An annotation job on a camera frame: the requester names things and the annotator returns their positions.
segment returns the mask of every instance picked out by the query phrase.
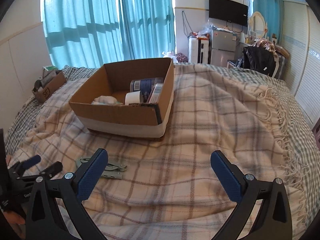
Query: fringe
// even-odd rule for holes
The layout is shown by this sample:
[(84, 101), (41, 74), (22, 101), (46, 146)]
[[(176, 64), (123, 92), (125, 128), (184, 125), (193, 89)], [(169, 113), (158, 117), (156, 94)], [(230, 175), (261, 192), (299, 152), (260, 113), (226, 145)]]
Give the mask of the fringe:
[[(310, 169), (307, 165), (302, 163), (300, 156), (292, 150), (292, 145), (290, 144), (290, 140), (288, 138), (288, 115), (287, 110), (284, 108), (283, 104), (281, 104), (278, 94), (276, 94), (273, 88), (268, 88), (264, 93), (260, 93), (257, 95), (258, 99), (264, 101), (270, 101), (271, 104), (267, 103), (269, 107), (269, 112), (266, 118), (258, 118), (261, 121), (264, 121), (267, 128), (269, 128), (277, 143), (284, 150), (284, 161), (281, 168), (285, 170), (285, 185), (287, 187), (293, 187), (301, 191), (301, 197), (299, 199), (300, 202), (300, 212), (298, 213), (298, 219), (296, 228), (293, 228), (293, 231), (299, 232), (301, 227), (305, 227), (305, 223), (309, 215), (306, 211), (306, 195), (304, 192), (303, 182), (302, 182), (302, 174), (306, 174), (310, 172)], [(271, 121), (271, 109), (274, 108), (278, 117), (277, 127), (273, 128), (273, 124)]]

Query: open cardboard box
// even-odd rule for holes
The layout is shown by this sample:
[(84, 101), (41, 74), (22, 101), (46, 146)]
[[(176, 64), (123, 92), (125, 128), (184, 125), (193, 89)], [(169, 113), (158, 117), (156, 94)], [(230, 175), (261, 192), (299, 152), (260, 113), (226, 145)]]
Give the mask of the open cardboard box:
[[(164, 78), (158, 103), (124, 105), (132, 80)], [(104, 64), (72, 96), (70, 107), (91, 130), (140, 138), (164, 135), (173, 102), (174, 67), (170, 58), (138, 59)], [(99, 96), (113, 96), (123, 105), (92, 105)]]
[(34, 92), (36, 100), (40, 103), (44, 103), (45, 101), (48, 100), (50, 96), (53, 95), (55, 91), (57, 91), (60, 87), (62, 87), (65, 83), (67, 82), (63, 71), (57, 71), (57, 76), (55, 76), (54, 79), (52, 79), (44, 88), (41, 92)]

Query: screw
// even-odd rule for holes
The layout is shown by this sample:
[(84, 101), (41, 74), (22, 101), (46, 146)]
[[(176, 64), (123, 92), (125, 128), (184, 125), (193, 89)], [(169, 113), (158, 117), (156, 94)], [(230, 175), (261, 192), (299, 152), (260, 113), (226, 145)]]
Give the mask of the screw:
[(254, 176), (253, 176), (252, 174), (247, 174), (247, 175), (245, 176), (245, 178), (246, 178), (247, 180), (254, 180)]
[(276, 183), (278, 183), (278, 184), (282, 184), (283, 183), (283, 181), (282, 181), (282, 179), (280, 179), (280, 178), (276, 178)]
[(36, 182), (41, 182), (43, 180), (43, 178), (42, 177), (38, 177), (38, 178), (36, 178)]
[(73, 173), (72, 173), (72, 172), (68, 172), (68, 173), (66, 173), (66, 174), (64, 175), (64, 177), (65, 177), (66, 179), (71, 179), (71, 178), (73, 177)]

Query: teal curtain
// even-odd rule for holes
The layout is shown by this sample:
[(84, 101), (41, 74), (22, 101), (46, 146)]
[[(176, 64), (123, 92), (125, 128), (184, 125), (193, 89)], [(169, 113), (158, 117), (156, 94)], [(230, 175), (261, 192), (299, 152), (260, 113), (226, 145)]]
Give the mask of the teal curtain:
[(41, 0), (52, 60), (99, 68), (175, 48), (172, 0)]
[(272, 38), (276, 34), (278, 43), (282, 41), (284, 4), (283, 0), (254, 0), (253, 11), (259, 11), (268, 23), (267, 36)]
[(172, 0), (119, 0), (120, 30), (132, 59), (175, 49)]

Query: television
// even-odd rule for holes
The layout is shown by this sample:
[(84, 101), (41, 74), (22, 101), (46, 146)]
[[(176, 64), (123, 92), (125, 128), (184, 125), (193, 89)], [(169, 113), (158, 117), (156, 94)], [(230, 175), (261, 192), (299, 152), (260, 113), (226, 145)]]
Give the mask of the television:
[(248, 25), (248, 7), (231, 0), (209, 0), (209, 18)]

